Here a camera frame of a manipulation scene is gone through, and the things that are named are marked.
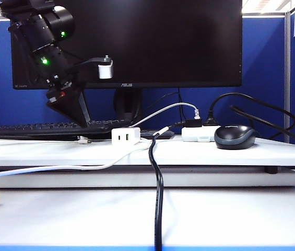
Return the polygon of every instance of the black rubber foot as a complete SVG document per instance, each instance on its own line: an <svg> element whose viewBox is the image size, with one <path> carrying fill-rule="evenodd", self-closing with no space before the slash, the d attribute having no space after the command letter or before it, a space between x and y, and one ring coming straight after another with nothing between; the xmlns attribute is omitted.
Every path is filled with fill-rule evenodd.
<svg viewBox="0 0 295 251"><path fill-rule="evenodd" d="M277 174L278 173L278 166L265 166L264 172L268 174Z"/></svg>

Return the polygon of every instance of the computer monitor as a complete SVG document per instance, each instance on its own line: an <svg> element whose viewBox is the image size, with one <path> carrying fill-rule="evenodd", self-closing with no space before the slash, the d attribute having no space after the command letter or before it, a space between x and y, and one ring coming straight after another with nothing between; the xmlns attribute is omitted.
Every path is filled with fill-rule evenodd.
<svg viewBox="0 0 295 251"><path fill-rule="evenodd" d="M70 62L105 55L113 59L112 79L98 79L93 67L81 70L86 88L241 85L241 0L55 3L68 9L75 20L74 34L61 42ZM32 71L23 69L20 51L12 37L13 87L47 89L46 82L34 85L28 81Z"/></svg>

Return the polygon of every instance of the black plug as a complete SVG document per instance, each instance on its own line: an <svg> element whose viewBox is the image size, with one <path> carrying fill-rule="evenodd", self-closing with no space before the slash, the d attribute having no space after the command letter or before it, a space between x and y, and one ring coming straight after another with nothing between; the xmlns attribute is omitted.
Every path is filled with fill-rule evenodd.
<svg viewBox="0 0 295 251"><path fill-rule="evenodd" d="M176 122L172 127L202 127L202 119L186 119L185 121Z"/></svg>
<svg viewBox="0 0 295 251"><path fill-rule="evenodd" d="M214 111L209 111L208 117L204 121L203 125L206 127L219 126L218 121L214 118Z"/></svg>
<svg viewBox="0 0 295 251"><path fill-rule="evenodd" d="M186 119L184 127L202 127L202 119Z"/></svg>

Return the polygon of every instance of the power strip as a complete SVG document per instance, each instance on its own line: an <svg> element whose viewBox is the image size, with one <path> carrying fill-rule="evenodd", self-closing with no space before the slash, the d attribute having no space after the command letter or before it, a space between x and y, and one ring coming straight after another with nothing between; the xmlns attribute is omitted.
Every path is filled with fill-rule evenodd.
<svg viewBox="0 0 295 251"><path fill-rule="evenodd" d="M184 127L182 128L183 141L211 142L215 141L215 132L220 126Z"/></svg>

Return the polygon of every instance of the monitor stand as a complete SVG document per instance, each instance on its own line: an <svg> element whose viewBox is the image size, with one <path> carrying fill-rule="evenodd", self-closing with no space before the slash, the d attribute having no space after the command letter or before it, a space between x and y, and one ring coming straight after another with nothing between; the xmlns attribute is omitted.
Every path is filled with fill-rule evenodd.
<svg viewBox="0 0 295 251"><path fill-rule="evenodd" d="M133 123L138 122L143 118L141 108L142 89L140 88L122 88L116 89L114 95L114 109L118 119L130 120ZM158 130L142 130L141 137L152 139L153 134ZM159 139L170 139L174 132L167 131L162 134Z"/></svg>
<svg viewBox="0 0 295 251"><path fill-rule="evenodd" d="M114 109L118 119L139 121L141 119L141 89L116 89Z"/></svg>

